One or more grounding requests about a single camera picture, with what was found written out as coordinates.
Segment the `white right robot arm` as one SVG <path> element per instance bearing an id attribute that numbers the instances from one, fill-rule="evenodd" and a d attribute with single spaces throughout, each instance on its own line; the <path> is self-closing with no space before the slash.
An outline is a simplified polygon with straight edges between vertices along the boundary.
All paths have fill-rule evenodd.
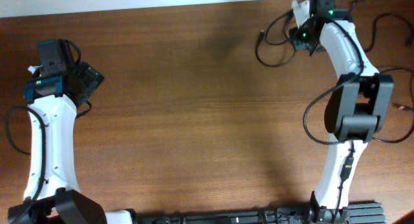
<path id="1" fill-rule="evenodd" d="M 393 91 L 393 79 L 381 75 L 358 41 L 350 13 L 336 0 L 292 2 L 297 27 L 290 31 L 295 49 L 328 53 L 337 84 L 318 98 L 329 96 L 324 113 L 329 133 L 327 160 L 310 199 L 312 221 L 338 221 L 347 212 L 348 194 L 358 160 L 373 135 L 382 129 Z"/>

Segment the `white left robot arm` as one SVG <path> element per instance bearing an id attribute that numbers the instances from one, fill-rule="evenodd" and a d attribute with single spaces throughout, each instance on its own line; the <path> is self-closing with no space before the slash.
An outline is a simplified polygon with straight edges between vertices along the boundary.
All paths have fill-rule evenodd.
<path id="1" fill-rule="evenodd" d="M 20 205 L 8 209 L 9 223 L 136 223 L 132 208 L 106 212 L 83 195 L 74 167 L 73 134 L 78 109 L 103 82 L 67 39 L 38 43 L 41 64 L 30 67 L 25 105 L 31 123 L 30 175 Z"/>

